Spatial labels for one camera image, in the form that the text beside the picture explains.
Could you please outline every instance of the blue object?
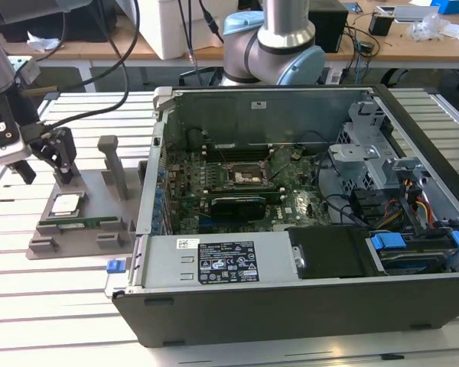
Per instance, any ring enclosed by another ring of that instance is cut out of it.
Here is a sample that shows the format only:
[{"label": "blue object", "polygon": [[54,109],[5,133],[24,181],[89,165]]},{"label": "blue object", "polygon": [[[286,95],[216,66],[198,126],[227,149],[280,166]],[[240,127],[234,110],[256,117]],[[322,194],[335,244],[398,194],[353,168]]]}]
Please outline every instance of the blue object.
[{"label": "blue object", "polygon": [[457,247],[459,247],[459,231],[452,231],[451,237],[456,242]]},{"label": "blue object", "polygon": [[224,21],[224,35],[260,28],[263,24],[263,11],[242,11],[231,14]]},{"label": "blue object", "polygon": [[342,2],[342,5],[349,13],[364,13],[358,2]]},{"label": "blue object", "polygon": [[125,260],[111,260],[107,263],[107,274],[125,273]]},{"label": "blue object", "polygon": [[158,179],[164,180],[166,176],[167,176],[167,171],[164,168],[159,168],[158,169]]},{"label": "blue object", "polygon": [[406,248],[406,243],[401,233],[378,233],[371,238],[376,250],[389,248]]},{"label": "blue object", "polygon": [[303,86],[315,84],[324,68],[325,55],[319,46],[312,46],[296,56],[286,67],[278,86]]},{"label": "blue object", "polygon": [[432,0],[432,6],[440,6],[441,14],[459,14],[459,0]]},{"label": "blue object", "polygon": [[155,197],[155,202],[153,203],[153,206],[155,208],[161,208],[162,205],[163,205],[163,200]]}]

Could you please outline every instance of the yellow cable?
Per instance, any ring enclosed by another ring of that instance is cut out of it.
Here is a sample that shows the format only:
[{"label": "yellow cable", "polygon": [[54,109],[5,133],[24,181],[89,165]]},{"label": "yellow cable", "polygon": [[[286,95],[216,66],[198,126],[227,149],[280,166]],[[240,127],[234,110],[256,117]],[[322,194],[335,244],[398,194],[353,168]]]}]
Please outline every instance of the yellow cable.
[{"label": "yellow cable", "polygon": [[422,203],[421,201],[415,201],[417,203],[417,205],[421,206],[423,208],[423,210],[425,211],[425,220],[427,221],[428,223],[428,209],[427,209],[427,206]]},{"label": "yellow cable", "polygon": [[378,229],[385,226],[386,224],[388,223],[391,223],[393,220],[395,220],[396,218],[398,218],[401,214],[403,213],[402,210],[399,210],[398,212],[396,212],[395,214],[393,214],[391,216],[391,218],[387,219],[384,223],[382,223],[379,227],[377,227]]}]

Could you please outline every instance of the table leg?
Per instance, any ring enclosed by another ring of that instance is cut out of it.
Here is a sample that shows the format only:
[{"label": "table leg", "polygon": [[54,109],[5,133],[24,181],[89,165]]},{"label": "table leg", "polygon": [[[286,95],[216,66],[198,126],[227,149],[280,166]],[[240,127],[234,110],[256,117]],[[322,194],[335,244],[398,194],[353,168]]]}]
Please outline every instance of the table leg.
[{"label": "table leg", "polygon": [[148,78],[148,70],[146,67],[139,67],[139,73],[141,74],[141,80],[143,86],[147,86],[150,83],[150,79]]},{"label": "table leg", "polygon": [[[92,72],[90,70],[90,68],[92,67],[92,64],[88,60],[75,62],[75,67],[80,72],[80,76],[82,78],[82,81],[85,81],[85,80],[88,80],[88,79],[92,78]],[[96,93],[97,89],[95,87],[95,83],[87,84],[85,86],[85,92],[87,92],[87,93]]]}]

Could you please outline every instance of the warning label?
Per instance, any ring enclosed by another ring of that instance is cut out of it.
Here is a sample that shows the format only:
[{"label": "warning label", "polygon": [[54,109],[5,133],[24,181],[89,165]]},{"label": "warning label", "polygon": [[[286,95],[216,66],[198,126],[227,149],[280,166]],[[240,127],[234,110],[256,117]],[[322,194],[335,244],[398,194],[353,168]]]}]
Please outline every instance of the warning label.
[{"label": "warning label", "polygon": [[199,282],[201,284],[259,281],[253,242],[199,244]]}]

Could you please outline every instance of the robotic arm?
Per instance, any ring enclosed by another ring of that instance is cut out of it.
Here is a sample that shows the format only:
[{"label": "robotic arm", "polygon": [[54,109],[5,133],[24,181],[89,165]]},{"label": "robotic arm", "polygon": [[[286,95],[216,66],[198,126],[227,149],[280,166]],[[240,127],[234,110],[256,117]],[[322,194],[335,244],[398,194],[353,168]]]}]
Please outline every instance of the robotic arm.
[{"label": "robotic arm", "polygon": [[224,86],[315,84],[324,68],[308,19],[310,0],[264,0],[264,12],[230,15],[224,26]]},{"label": "robotic arm", "polygon": [[[0,24],[71,11],[91,1],[0,0]],[[22,97],[20,91],[15,71],[0,47],[0,166],[9,166],[31,184],[35,172],[24,159],[34,154],[46,161],[59,179],[68,184],[73,177],[71,166],[77,155],[71,131],[69,128],[49,130],[38,124],[34,105]]]}]

